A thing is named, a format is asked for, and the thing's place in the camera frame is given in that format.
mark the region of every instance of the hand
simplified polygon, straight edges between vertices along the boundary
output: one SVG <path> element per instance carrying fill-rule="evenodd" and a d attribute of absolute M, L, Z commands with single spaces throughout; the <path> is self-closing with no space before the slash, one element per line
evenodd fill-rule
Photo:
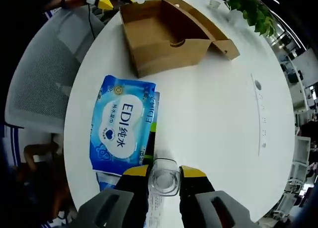
<path fill-rule="evenodd" d="M 77 8 L 86 4 L 86 0 L 65 0 L 65 5 L 68 8 Z"/>

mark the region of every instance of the white wall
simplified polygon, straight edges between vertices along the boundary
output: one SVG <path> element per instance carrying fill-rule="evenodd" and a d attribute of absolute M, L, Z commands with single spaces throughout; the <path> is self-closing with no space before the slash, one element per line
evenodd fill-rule
<path fill-rule="evenodd" d="M 312 49 L 293 59 L 297 70 L 303 74 L 303 85 L 308 87 L 318 82 L 318 60 Z"/>

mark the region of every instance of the tissue package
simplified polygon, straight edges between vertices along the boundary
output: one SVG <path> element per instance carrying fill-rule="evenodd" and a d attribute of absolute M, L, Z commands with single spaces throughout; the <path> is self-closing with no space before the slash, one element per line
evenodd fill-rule
<path fill-rule="evenodd" d="M 156 130 L 157 130 L 157 117 L 158 117 L 158 109 L 159 109 L 159 99 L 160 99 L 160 93 L 155 92 L 155 115 L 153 122 L 151 124 L 148 144 L 146 148 L 145 157 L 143 160 L 143 165 L 145 164 L 153 164 L 154 162 L 154 151 L 155 151 L 155 138 L 156 138 Z"/>
<path fill-rule="evenodd" d="M 120 177 L 108 175 L 103 172 L 96 172 L 96 178 L 99 185 L 99 190 L 104 191 L 107 188 L 114 189 Z"/>
<path fill-rule="evenodd" d="M 155 86 L 105 77 L 90 130 L 89 157 L 94 170 L 122 175 L 142 164 L 154 118 Z"/>

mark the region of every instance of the black cable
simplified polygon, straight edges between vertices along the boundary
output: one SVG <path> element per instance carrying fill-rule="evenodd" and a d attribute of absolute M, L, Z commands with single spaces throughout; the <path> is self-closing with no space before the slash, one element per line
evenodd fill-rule
<path fill-rule="evenodd" d="M 90 29 L 91 29 L 91 33 L 93 35 L 93 38 L 95 40 L 95 34 L 94 34 L 94 30 L 93 30 L 93 27 L 91 25 L 91 21 L 90 21 L 90 5 L 88 4 L 88 21 L 89 21 L 89 26 L 90 26 Z"/>

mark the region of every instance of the box flap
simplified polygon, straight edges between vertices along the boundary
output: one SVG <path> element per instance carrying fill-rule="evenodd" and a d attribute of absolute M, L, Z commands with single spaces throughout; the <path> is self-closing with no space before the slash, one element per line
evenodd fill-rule
<path fill-rule="evenodd" d="M 186 39 L 179 47 L 169 41 L 144 45 L 134 50 L 134 63 L 138 75 L 143 77 L 168 69 L 197 65 L 206 55 L 211 44 L 206 39 Z"/>
<path fill-rule="evenodd" d="M 204 39 L 211 43 L 209 32 L 196 18 L 166 1 L 128 4 L 121 7 L 120 13 L 132 48 L 165 40 L 171 46 L 185 39 Z"/>
<path fill-rule="evenodd" d="M 239 51 L 231 39 L 218 40 L 212 43 L 220 49 L 229 60 L 239 56 Z"/>
<path fill-rule="evenodd" d="M 199 21 L 199 23 L 207 29 L 206 34 L 212 41 L 212 43 L 218 47 L 228 59 L 232 60 L 239 56 L 239 51 L 236 48 L 235 44 L 232 40 L 228 39 L 227 36 L 206 16 L 204 16 L 200 11 L 196 8 L 192 7 L 188 3 L 183 0 L 164 0 L 173 4 L 180 10 L 188 12 L 191 16 Z"/>
<path fill-rule="evenodd" d="M 173 5 L 178 4 L 178 8 L 188 12 L 190 15 L 196 18 L 209 31 L 209 37 L 212 41 L 228 39 L 224 35 L 224 33 L 213 22 L 211 22 L 206 16 L 204 16 L 196 8 L 192 7 L 191 5 L 184 2 L 183 0 L 164 0 L 164 1 L 169 2 Z"/>

